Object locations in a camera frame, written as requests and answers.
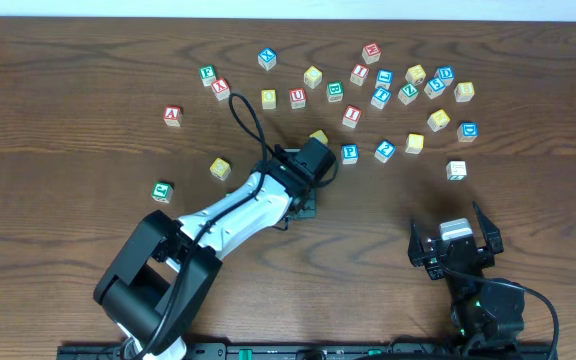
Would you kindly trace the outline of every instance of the green and white cube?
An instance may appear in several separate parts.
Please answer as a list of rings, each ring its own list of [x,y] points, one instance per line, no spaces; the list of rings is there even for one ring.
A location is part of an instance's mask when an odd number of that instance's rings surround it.
[[[328,83],[328,102],[341,101],[344,97],[344,85],[341,81]]]
[[[408,105],[417,98],[417,95],[419,95],[419,90],[413,84],[406,84],[399,90],[397,97],[404,105]]]
[[[199,76],[201,76],[201,81],[204,83],[204,86],[210,86],[210,84],[217,80],[217,72],[212,65],[199,68]]]
[[[172,186],[162,182],[156,183],[152,189],[152,198],[166,204],[170,203],[170,199],[172,199]]]

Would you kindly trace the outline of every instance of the white background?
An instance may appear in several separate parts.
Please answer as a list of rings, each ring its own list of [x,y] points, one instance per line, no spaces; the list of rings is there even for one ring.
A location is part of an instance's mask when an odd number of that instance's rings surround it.
[[[0,0],[0,16],[576,21],[576,0]]]

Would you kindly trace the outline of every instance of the wooden surface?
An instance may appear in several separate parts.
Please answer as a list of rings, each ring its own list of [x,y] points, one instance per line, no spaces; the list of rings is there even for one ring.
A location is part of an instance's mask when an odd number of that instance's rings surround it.
[[[350,70],[370,41],[383,55],[358,87]],[[269,72],[256,60],[266,46],[279,55]],[[202,86],[197,69],[209,63],[251,99],[269,142],[297,147],[323,129],[335,153],[356,143],[361,159],[320,192],[317,219],[265,230],[226,258],[194,334],[376,342],[454,332],[445,284],[408,261],[408,221],[429,231],[472,222],[477,200],[506,245],[487,276],[549,297],[561,358],[576,359],[576,24],[164,19],[0,19],[0,359],[120,339],[92,290],[139,220],[200,210],[246,178],[259,147]],[[397,91],[417,63],[453,66],[477,94],[456,104],[453,84],[432,101],[369,105],[377,69],[395,72]],[[324,83],[291,111],[288,90],[304,86],[310,65]],[[328,104],[334,80],[346,93]],[[266,88],[277,89],[276,110],[261,110]],[[183,128],[164,124],[168,104],[185,108]],[[346,104],[364,110],[355,130],[341,125]],[[426,119],[439,108],[452,121],[432,133]],[[479,124],[472,144],[456,142],[462,121]],[[419,156],[403,153],[409,132],[426,135]],[[398,146],[385,165],[373,158],[383,138]],[[218,156],[233,165],[224,183],[208,171]],[[467,161],[466,181],[446,181],[450,159]],[[175,183],[170,205],[150,198],[159,179]],[[523,339],[550,341],[542,304],[527,299],[524,319]]]

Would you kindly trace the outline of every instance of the toy block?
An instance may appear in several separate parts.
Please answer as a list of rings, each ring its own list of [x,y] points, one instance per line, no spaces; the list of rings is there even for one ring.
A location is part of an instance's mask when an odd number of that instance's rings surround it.
[[[184,118],[183,111],[178,106],[166,106],[164,111],[164,121],[168,126],[181,126],[181,120]]]
[[[172,192],[173,189],[170,184],[158,182],[155,183],[155,187],[152,188],[151,196],[155,201],[169,204],[170,199],[172,199]]]
[[[441,109],[439,111],[435,111],[430,115],[428,118],[428,126],[432,129],[432,131],[437,132],[443,128],[445,128],[448,123],[450,122],[450,118],[448,114]]]
[[[419,90],[413,84],[406,84],[399,90],[397,97],[404,105],[410,104],[419,95]]]
[[[210,86],[212,87],[212,92],[217,97],[217,100],[221,101],[223,99],[228,99],[228,96],[230,96],[230,87],[223,78],[210,84]]]
[[[378,109],[383,109],[386,103],[388,103],[388,100],[390,100],[390,95],[392,95],[390,91],[384,88],[377,88],[370,103]]]
[[[290,90],[290,107],[293,109],[306,107],[306,90],[303,88]]]
[[[344,117],[341,120],[341,123],[354,129],[357,126],[360,117],[361,110],[353,106],[348,106],[346,112],[344,112]]]
[[[465,161],[451,161],[446,165],[446,177],[448,180],[463,180],[466,175]]]
[[[275,90],[261,90],[261,108],[262,109],[277,108],[277,93],[275,92]]]
[[[372,64],[379,61],[381,56],[381,49],[377,43],[372,43],[364,46],[364,50],[361,52],[361,57],[364,58],[366,64]]]
[[[259,61],[259,65],[268,71],[277,65],[277,54],[270,48],[265,48],[259,53],[257,60]]]
[[[470,101],[473,96],[475,96],[475,87],[472,86],[472,83],[459,83],[455,87],[455,100],[457,102]]]
[[[406,139],[406,152],[409,154],[419,154],[424,148],[424,136],[417,134],[408,134]]]
[[[394,74],[390,70],[379,70],[377,72],[377,82],[375,82],[375,89],[378,87],[382,87],[386,90],[390,90],[390,84],[392,84],[392,78]]]
[[[317,130],[314,133],[310,134],[310,137],[314,137],[315,139],[319,140],[322,144],[328,145],[328,138],[323,131]]]
[[[357,145],[344,145],[341,147],[341,163],[356,164],[359,160],[359,147]]]
[[[453,80],[455,80],[455,72],[452,70],[452,67],[444,66],[437,69],[434,77],[441,80],[444,85],[448,86],[452,84]]]
[[[395,145],[391,144],[388,140],[384,140],[377,146],[377,150],[375,150],[375,157],[385,163],[390,159],[392,154],[395,153]]]
[[[457,140],[459,142],[473,142],[479,135],[479,129],[475,123],[463,123],[457,129]]]
[[[364,81],[368,78],[368,70],[367,67],[361,66],[359,64],[355,65],[355,68],[352,69],[352,73],[350,74],[350,82],[355,83],[359,86],[364,84]]]
[[[431,99],[434,99],[437,96],[441,95],[444,92],[444,90],[446,90],[446,85],[444,85],[444,83],[437,78],[428,80],[426,88],[424,88],[424,92]]]
[[[415,65],[406,72],[406,81],[417,86],[426,79],[426,72],[421,65]]]
[[[199,76],[201,77],[201,82],[204,83],[204,86],[210,86],[210,84],[217,80],[217,72],[215,71],[215,67],[212,65],[200,67]]]
[[[324,74],[314,66],[311,66],[304,73],[304,83],[314,89],[321,83]]]
[[[341,101],[344,97],[344,85],[341,81],[328,83],[328,90],[326,93],[328,94],[328,102]]]
[[[219,180],[224,181],[230,175],[230,164],[224,160],[217,158],[212,165],[210,165],[210,172]]]

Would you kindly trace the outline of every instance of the letter on block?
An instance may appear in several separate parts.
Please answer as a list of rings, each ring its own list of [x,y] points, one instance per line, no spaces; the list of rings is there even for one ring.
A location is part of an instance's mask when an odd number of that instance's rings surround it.
[[[375,82],[375,89],[378,87],[382,87],[386,90],[390,90],[390,84],[392,84],[392,78],[394,74],[390,70],[379,70],[377,72],[377,82]]]
[[[155,183],[155,187],[152,188],[152,198],[155,201],[163,202],[166,204],[170,203],[170,199],[172,199],[172,186],[170,184],[158,182]]]
[[[424,148],[424,136],[409,134],[406,139],[406,152],[409,154],[419,154]]]
[[[437,96],[441,95],[444,90],[446,90],[446,85],[444,85],[441,80],[434,78],[428,81],[426,84],[426,88],[424,92],[428,95],[429,98],[434,99]]]
[[[277,108],[277,93],[275,92],[275,90],[261,90],[261,108],[262,109]]]
[[[444,66],[437,69],[437,72],[435,72],[435,77],[441,80],[444,85],[448,86],[452,84],[453,80],[455,80],[455,72],[452,70],[452,67]]]
[[[290,90],[290,107],[293,109],[306,107],[306,90],[303,88]]]
[[[406,72],[406,81],[417,86],[426,79],[426,72],[421,65],[415,65]]]
[[[212,92],[217,97],[217,100],[221,101],[223,99],[228,99],[228,96],[230,96],[230,87],[223,78],[210,84],[210,86],[212,87]]]
[[[164,121],[168,126],[181,126],[181,120],[183,119],[183,111],[178,106],[166,106],[166,111],[164,112]]]
[[[350,74],[350,82],[362,86],[368,78],[368,72],[370,72],[370,70],[368,70],[367,67],[359,64],[355,65],[355,68],[352,69],[352,73]]]
[[[341,101],[344,97],[344,85],[341,81],[328,83],[328,102]]]
[[[361,110],[353,106],[348,106],[346,108],[346,112],[344,113],[344,118],[341,120],[341,123],[354,129],[357,126],[360,117]]]
[[[372,64],[379,61],[381,56],[381,49],[377,43],[372,43],[364,46],[364,50],[361,52],[361,57],[364,58],[366,64]]]
[[[459,83],[455,87],[455,100],[457,102],[470,101],[475,96],[475,87],[472,83]]]
[[[270,48],[265,48],[259,53],[257,60],[259,61],[259,65],[268,71],[277,65],[277,54]]]
[[[321,83],[321,79],[323,78],[323,76],[324,74],[322,74],[322,72],[319,71],[319,69],[317,69],[314,66],[311,66],[304,73],[304,83],[310,86],[311,89],[314,89],[315,87],[317,87],[317,85],[319,85],[319,83]]]
[[[390,100],[390,95],[392,95],[390,91],[384,88],[377,88],[370,103],[378,109],[383,109],[386,103],[388,103],[388,100]]]
[[[359,160],[359,148],[357,145],[344,145],[341,147],[341,163],[356,164]]]
[[[404,105],[410,104],[413,100],[417,98],[419,90],[413,84],[406,84],[399,90],[399,95],[397,96]]]
[[[385,163],[390,159],[392,154],[395,153],[395,145],[391,144],[388,140],[384,140],[377,146],[377,150],[375,150],[375,157]]]
[[[212,65],[206,65],[199,68],[199,76],[201,77],[201,82],[204,83],[204,86],[210,86],[210,84],[217,80],[217,72],[215,71],[215,67]]]
[[[230,175],[230,164],[217,158],[210,166],[210,172],[219,180],[224,181]]]
[[[448,180],[463,180],[466,173],[465,161],[451,161],[446,165],[446,177]]]
[[[475,123],[463,123],[457,129],[457,140],[459,142],[473,142],[479,135],[479,129]]]
[[[442,109],[439,111],[435,111],[430,115],[428,118],[428,126],[432,129],[432,131],[437,132],[443,128],[445,128],[448,123],[450,122],[450,118],[446,114],[446,112]]]
[[[328,145],[328,138],[323,131],[317,130],[314,133],[310,134],[310,137],[314,137],[315,139],[319,140],[322,144]]]

